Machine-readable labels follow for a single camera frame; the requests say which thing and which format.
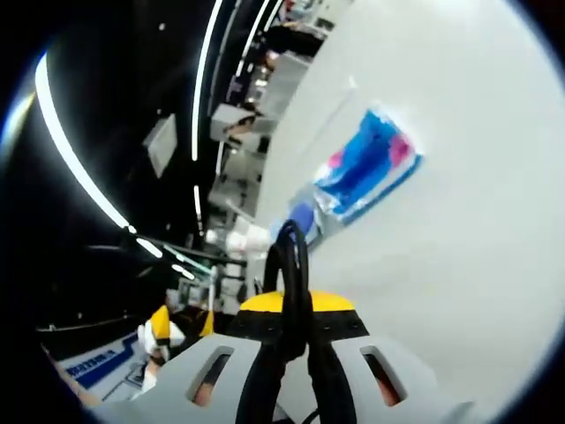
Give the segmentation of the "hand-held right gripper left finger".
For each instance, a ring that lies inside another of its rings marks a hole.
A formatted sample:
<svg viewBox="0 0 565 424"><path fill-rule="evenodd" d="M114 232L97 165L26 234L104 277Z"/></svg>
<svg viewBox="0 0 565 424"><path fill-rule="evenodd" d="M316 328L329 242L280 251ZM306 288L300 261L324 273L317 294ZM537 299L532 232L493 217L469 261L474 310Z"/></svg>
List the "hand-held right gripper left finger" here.
<svg viewBox="0 0 565 424"><path fill-rule="evenodd" d="M286 329L286 293L255 296L229 334L203 337L158 371L153 388L91 414L98 423L277 423Z"/></svg>

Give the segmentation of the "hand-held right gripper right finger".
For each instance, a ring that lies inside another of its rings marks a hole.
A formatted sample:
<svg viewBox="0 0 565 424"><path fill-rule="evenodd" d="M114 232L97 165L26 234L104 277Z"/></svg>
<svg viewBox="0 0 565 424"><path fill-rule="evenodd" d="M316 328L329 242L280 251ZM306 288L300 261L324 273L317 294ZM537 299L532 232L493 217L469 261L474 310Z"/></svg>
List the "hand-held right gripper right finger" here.
<svg viewBox="0 0 565 424"><path fill-rule="evenodd" d="M312 291L308 373L322 423L477 423L471 401L444 393L434 371L388 337L369 334L353 304Z"/></svg>

